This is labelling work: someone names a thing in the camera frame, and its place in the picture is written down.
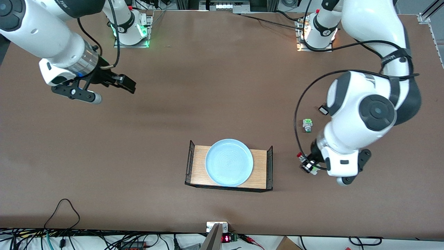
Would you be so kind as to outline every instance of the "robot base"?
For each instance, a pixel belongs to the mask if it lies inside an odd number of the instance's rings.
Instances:
[[[125,45],[120,43],[121,48],[149,48],[150,46],[150,39],[151,39],[151,26],[153,24],[153,17],[152,16],[144,16],[142,17],[142,25],[147,26],[145,29],[142,30],[142,32],[146,32],[147,36],[144,37],[140,42],[134,44],[134,45]],[[117,39],[114,40],[114,48],[117,48]]]
[[[302,28],[303,27],[303,21],[304,18],[300,18],[298,21],[294,22],[294,26],[298,27],[298,28]],[[297,50],[298,51],[312,51],[311,49],[309,49],[307,47],[307,45],[304,43],[304,38],[302,37],[302,30],[299,29],[295,29],[296,30],[296,41],[297,41]],[[307,37],[308,34],[310,33],[311,27],[310,27],[310,20],[308,19],[308,16],[305,20],[305,32],[304,32],[304,36]],[[332,48],[332,43],[333,40],[335,39],[335,35],[336,35],[337,29],[334,32],[334,35],[332,37],[332,41],[330,42],[330,44],[325,47],[324,49],[331,49]]]

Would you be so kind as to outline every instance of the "metal frame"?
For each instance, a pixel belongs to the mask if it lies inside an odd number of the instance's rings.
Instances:
[[[434,1],[423,12],[419,13],[418,22],[420,24],[430,23],[430,17],[433,16],[442,6],[444,6],[444,0]]]

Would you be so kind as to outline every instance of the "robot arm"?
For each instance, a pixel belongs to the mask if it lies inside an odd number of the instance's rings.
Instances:
[[[347,185],[362,169],[361,150],[393,126],[411,119],[420,108],[421,97],[413,77],[404,81],[398,78],[412,75],[413,66],[407,33],[391,0],[324,0],[322,6],[317,16],[309,18],[314,23],[306,39],[311,48],[322,49],[329,44],[333,34],[326,30],[336,29],[338,16],[344,30],[356,40],[384,40],[402,48],[366,44],[381,56],[383,74],[390,79],[347,72],[329,88],[326,109],[332,120],[312,143],[303,166],[307,169],[307,164],[325,162],[327,173]]]
[[[140,26],[144,15],[130,12],[123,0],[114,2],[121,41],[128,45],[139,42],[146,36],[146,33],[139,32],[146,28]],[[90,84],[112,85],[134,93],[135,82],[125,75],[101,69],[108,66],[108,62],[64,21],[95,14],[102,9],[105,13],[111,11],[105,0],[0,0],[0,33],[42,58],[40,70],[52,92],[98,104],[101,96],[88,90]],[[86,81],[83,87],[79,87],[81,80]]]

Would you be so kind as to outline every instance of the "light blue plate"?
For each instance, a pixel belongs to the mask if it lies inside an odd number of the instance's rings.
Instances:
[[[214,143],[206,153],[205,169],[217,184],[236,187],[253,171],[253,156],[242,142],[224,139]]]

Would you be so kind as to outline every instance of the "brown table surface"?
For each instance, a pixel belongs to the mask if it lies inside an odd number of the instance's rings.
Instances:
[[[291,24],[279,14],[259,14]],[[298,52],[294,30],[227,12],[167,12],[149,49],[122,49],[113,71],[137,82],[131,95],[93,86],[100,105],[53,94],[39,58],[12,45],[0,68],[0,226],[42,227],[69,198],[77,228],[203,232],[227,220],[248,234],[444,236],[444,70],[427,25],[401,16],[422,91],[420,112],[369,149],[373,157],[349,187],[298,168],[293,113],[303,89],[338,69],[378,71],[379,59],[356,46]],[[115,59],[106,18],[85,28]],[[79,31],[75,21],[70,27]],[[335,46],[353,40],[339,31]],[[329,117],[317,108],[334,77],[314,86],[299,119],[308,151]],[[274,148],[274,190],[262,194],[184,185],[189,141],[236,138]],[[63,204],[49,227],[75,215]]]

